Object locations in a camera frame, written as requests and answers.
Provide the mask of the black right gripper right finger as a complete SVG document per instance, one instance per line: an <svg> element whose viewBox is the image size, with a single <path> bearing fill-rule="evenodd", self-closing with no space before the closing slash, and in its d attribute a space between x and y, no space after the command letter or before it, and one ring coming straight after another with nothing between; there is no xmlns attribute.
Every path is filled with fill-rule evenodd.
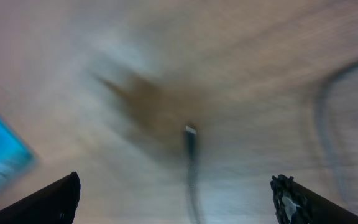
<svg viewBox="0 0 358 224"><path fill-rule="evenodd" d="M292 176L273 176L270 187L279 224L358 224L358 215L296 183Z"/></svg>

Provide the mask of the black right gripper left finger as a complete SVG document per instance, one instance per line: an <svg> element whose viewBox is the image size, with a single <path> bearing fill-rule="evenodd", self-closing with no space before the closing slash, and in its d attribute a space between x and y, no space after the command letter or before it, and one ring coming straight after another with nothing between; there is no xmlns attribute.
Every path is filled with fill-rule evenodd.
<svg viewBox="0 0 358 224"><path fill-rule="evenodd" d="M0 224L72 224L80 201L76 172L0 210Z"/></svg>

